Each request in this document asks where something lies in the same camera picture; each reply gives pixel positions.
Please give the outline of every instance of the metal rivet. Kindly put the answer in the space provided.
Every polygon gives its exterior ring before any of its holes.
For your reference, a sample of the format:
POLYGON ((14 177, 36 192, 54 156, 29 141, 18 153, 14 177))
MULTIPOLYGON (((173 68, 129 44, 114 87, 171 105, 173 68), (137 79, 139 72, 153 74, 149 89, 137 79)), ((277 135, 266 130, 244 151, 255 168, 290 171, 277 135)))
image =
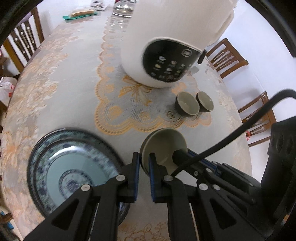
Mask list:
POLYGON ((172 177, 171 175, 165 175, 165 176, 163 177, 163 179, 164 179, 165 181, 167 181, 167 182, 170 182, 170 181, 173 180, 173 177, 172 177))
POLYGON ((91 186, 88 184, 84 184, 81 186, 81 190, 84 192, 88 191, 89 189, 91 189, 91 186))
POLYGON ((214 185, 213 185, 213 188, 214 188, 215 190, 217 190, 217 191, 220 191, 220 190, 221 190, 221 188, 220 188, 217 184, 214 184, 214 185))
POLYGON ((118 175, 118 176, 116 177, 116 180, 117 180, 117 181, 124 181, 125 179, 126 179, 125 175, 118 175))
POLYGON ((198 188, 202 191, 206 191, 208 189, 208 186, 205 183, 201 183, 199 184, 198 188))

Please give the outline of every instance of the black cable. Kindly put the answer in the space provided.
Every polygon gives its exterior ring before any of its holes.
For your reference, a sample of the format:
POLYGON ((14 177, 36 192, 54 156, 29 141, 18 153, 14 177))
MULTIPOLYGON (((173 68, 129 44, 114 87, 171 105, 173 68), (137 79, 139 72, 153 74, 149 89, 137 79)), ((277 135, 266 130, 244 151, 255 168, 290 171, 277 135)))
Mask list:
POLYGON ((198 154, 195 157, 190 158, 188 161, 181 164, 173 173, 172 176, 176 176, 179 172, 184 170, 186 167, 206 158, 213 153, 221 150, 223 147, 227 146, 229 143, 238 138, 241 134, 245 133, 246 130, 250 129, 252 125, 254 125, 260 118, 262 118, 273 106, 279 103, 281 100, 292 97, 296 99, 296 92, 294 90, 282 90, 274 95, 265 105, 261 107, 261 109, 256 112, 248 121, 242 124, 239 128, 233 131, 230 135, 225 137, 222 141, 218 142, 216 145, 211 148, 205 150, 204 152, 198 154))

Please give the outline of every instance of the white plastic bag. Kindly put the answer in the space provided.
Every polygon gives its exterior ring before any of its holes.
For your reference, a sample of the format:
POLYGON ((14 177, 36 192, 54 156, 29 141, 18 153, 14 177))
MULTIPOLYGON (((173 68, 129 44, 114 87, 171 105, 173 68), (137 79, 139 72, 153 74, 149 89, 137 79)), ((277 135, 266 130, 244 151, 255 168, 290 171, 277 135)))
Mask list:
POLYGON ((17 80, 12 77, 3 77, 0 80, 0 100, 6 106, 8 106, 10 97, 12 96, 16 83, 17 80))

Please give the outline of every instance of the blue ceramic plate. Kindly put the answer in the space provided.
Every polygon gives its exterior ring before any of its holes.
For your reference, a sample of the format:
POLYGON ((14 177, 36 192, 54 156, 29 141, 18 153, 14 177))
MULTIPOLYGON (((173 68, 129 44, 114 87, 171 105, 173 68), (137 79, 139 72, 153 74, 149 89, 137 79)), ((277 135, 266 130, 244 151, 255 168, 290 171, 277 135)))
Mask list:
MULTIPOLYGON (((28 162, 28 186, 35 205, 47 217, 78 188, 101 185, 119 174, 122 160, 97 136, 61 129, 44 136, 28 162)), ((118 222, 129 204, 120 204, 118 222)))

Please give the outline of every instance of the floral tablecloth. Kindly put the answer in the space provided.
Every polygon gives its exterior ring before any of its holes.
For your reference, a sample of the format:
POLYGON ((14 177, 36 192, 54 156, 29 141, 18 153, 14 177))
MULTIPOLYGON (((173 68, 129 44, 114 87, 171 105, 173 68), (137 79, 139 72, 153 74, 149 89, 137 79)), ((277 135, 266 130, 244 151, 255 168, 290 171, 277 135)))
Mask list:
MULTIPOLYGON (((41 44, 20 76, 5 119, 0 163, 5 202, 23 237, 44 219, 30 197, 26 172, 31 150, 48 132, 62 127, 88 130, 128 164, 146 136, 158 128, 177 128, 188 147, 200 153, 242 123, 207 59, 171 88, 153 89, 127 76, 119 57, 127 24, 127 18, 111 10, 65 22, 41 44), (214 110, 181 117, 173 107, 176 94, 199 90, 211 96, 214 110)), ((208 159, 252 174, 244 135, 208 159)), ((184 173, 178 177, 195 183, 184 173)), ((166 205, 152 202, 149 178, 140 170, 138 200, 119 226, 118 240, 169 240, 166 222, 166 205)))

